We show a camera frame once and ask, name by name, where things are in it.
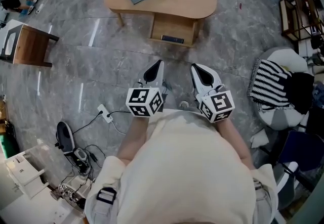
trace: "table shelf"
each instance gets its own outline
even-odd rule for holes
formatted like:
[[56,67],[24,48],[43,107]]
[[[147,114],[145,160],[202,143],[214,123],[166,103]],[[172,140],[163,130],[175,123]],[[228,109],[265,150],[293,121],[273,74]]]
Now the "table shelf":
[[[192,47],[197,35],[197,22],[180,16],[155,13],[151,26],[151,40]],[[161,40],[162,35],[183,39],[183,43]]]

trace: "white box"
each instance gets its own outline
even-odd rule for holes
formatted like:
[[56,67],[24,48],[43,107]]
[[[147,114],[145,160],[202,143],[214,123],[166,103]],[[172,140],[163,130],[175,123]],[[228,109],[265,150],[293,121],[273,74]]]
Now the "white box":
[[230,91],[219,92],[201,98],[200,111],[210,122],[224,120],[235,109],[233,97]]
[[129,88],[126,106],[135,117],[153,116],[163,104],[158,87]]

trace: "strap buckle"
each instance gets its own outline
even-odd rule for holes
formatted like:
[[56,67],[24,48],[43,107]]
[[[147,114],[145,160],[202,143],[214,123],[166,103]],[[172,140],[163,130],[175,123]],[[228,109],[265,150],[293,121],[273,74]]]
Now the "strap buckle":
[[97,194],[97,200],[104,203],[113,204],[116,199],[116,190],[112,187],[104,187]]

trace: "green object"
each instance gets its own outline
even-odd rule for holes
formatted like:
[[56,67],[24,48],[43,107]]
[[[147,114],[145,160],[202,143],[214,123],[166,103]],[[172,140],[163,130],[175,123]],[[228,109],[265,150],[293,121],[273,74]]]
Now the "green object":
[[303,206],[287,224],[318,224],[324,217],[324,174]]
[[0,142],[5,158],[10,158],[19,153],[18,151],[16,151],[14,143],[9,138],[7,138],[6,135],[0,135]]

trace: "power strip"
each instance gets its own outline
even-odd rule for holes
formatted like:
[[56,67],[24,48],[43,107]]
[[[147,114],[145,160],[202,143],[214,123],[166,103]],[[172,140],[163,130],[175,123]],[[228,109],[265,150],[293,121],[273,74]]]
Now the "power strip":
[[101,104],[101,105],[98,106],[98,111],[102,111],[103,112],[102,113],[102,117],[105,119],[105,121],[107,123],[111,123],[112,122],[113,119],[112,119],[111,116],[108,117],[109,112],[108,112],[107,108],[103,104]]

